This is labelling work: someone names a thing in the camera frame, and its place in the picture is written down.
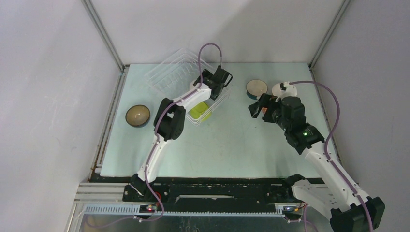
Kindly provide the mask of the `teal blue bowl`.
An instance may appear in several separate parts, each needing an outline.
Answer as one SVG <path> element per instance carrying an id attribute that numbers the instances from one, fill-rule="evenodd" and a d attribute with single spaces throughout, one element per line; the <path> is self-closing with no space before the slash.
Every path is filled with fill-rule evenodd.
<path id="1" fill-rule="evenodd" d="M 254 79 L 246 84 L 246 95 L 253 100 L 258 100 L 267 91 L 268 85 L 262 80 Z"/>

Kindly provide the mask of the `white bowl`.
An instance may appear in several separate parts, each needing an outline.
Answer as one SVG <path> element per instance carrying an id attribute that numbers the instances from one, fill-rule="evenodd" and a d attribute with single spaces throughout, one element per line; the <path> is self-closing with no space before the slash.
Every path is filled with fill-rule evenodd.
<path id="1" fill-rule="evenodd" d="M 189 85 L 189 93 L 195 93 L 200 90 L 200 81 L 193 80 Z"/>

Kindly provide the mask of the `green bowl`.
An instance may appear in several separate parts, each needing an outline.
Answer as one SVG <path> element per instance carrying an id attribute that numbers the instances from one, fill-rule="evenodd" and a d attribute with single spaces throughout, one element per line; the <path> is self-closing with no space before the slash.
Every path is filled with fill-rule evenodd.
<path id="1" fill-rule="evenodd" d="M 200 104 L 196 105 L 195 107 L 193 107 L 190 111 L 189 111 L 189 115 L 193 118 L 193 119 L 199 119 L 201 118 L 201 122 L 207 120 L 212 113 L 209 112 L 208 114 L 206 114 L 206 116 L 203 117 L 203 115 L 205 115 L 205 112 L 209 109 L 209 106 L 203 101 Z"/>

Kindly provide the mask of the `dark bowl beige inside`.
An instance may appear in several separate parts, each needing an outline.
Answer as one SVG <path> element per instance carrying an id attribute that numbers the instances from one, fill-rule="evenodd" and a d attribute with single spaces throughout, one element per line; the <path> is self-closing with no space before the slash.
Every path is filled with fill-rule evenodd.
<path id="1" fill-rule="evenodd" d="M 126 122 L 132 127 L 143 127 L 150 120 L 150 110 L 145 105 L 134 105 L 125 114 Z"/>

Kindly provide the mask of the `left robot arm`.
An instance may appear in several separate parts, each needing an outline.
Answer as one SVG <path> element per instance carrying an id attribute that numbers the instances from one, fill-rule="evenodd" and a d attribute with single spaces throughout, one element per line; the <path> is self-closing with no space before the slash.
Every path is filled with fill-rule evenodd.
<path id="1" fill-rule="evenodd" d="M 193 81 L 190 90 L 173 100 L 164 98 L 159 106 L 154 120 L 154 139 L 145 163 L 133 176 L 130 186 L 134 195 L 141 201 L 148 201 L 157 194 L 151 183 L 155 181 L 158 169 L 168 143 L 176 140 L 183 132 L 186 113 L 198 104 L 209 99 L 216 100 L 226 88 L 233 76 L 221 65 L 214 73 L 204 69 Z"/>

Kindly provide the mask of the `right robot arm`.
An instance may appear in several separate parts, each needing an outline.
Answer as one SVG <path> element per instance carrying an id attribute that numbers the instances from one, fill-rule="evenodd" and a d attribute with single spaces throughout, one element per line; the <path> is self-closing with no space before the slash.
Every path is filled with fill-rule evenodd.
<path id="1" fill-rule="evenodd" d="M 331 158 L 325 139 L 318 129 L 306 122 L 305 107 L 299 97 L 279 99 L 262 94 L 248 106 L 252 118 L 262 110 L 264 122 L 277 124 L 287 143 L 309 162 L 326 184 L 320 189 L 300 174 L 286 178 L 281 189 L 287 202 L 301 200 L 326 217 L 335 232 L 372 232 L 380 225 L 385 204 L 380 197 L 370 197 Z"/>

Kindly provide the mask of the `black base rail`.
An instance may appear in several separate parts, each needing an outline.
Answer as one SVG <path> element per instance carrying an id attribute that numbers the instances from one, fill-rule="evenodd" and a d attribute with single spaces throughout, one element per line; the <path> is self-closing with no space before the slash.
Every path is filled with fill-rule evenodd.
<path id="1" fill-rule="evenodd" d="M 141 198 L 130 186 L 122 200 L 134 203 L 162 203 L 164 210 L 206 210 L 228 212 L 267 212 L 279 205 L 299 205 L 283 178 L 177 178 L 158 177 L 151 183 L 157 194 Z"/>

